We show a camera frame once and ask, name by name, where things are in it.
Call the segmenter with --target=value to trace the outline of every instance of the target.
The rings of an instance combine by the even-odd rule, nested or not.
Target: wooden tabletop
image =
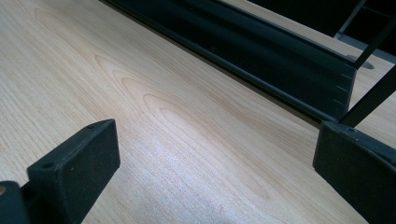
[[[345,55],[360,51],[227,0]],[[392,66],[362,68],[352,104]],[[392,95],[358,129],[395,147]],[[115,119],[121,167],[85,223],[364,223],[313,169],[318,128],[96,0],[0,1],[0,180]]]

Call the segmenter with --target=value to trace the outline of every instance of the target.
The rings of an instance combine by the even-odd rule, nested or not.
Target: wood grain pattern
[[[0,22],[0,179],[114,118],[121,168],[85,223],[364,223],[312,168],[318,129],[140,23],[94,0],[0,1]]]

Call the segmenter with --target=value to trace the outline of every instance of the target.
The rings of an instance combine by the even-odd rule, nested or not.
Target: light wood surface
[[[370,60],[355,103],[391,67]],[[0,78],[0,180],[23,185],[79,129],[116,120],[121,168],[84,223],[365,222],[312,168],[316,127],[99,1],[0,1]],[[396,146],[395,105],[359,128]]]

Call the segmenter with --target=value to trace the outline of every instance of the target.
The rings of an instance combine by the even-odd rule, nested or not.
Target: desk
[[[365,222],[312,168],[316,127],[103,3],[1,1],[0,39],[1,180],[22,185],[27,166],[85,125],[117,122],[121,168],[85,223]],[[352,104],[391,67],[370,62]],[[395,105],[358,129],[396,146]]]

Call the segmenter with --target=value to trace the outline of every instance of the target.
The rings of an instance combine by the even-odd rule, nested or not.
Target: black rod
[[[373,42],[364,50],[361,56],[354,63],[354,67],[359,69],[364,62],[370,57],[370,55],[378,48],[378,46],[387,38],[393,28],[396,27],[396,15],[394,15],[390,22],[382,29],[382,31],[378,34],[378,36],[373,40]]]
[[[341,123],[356,127],[371,112],[396,91],[396,65],[393,67],[350,109]]]

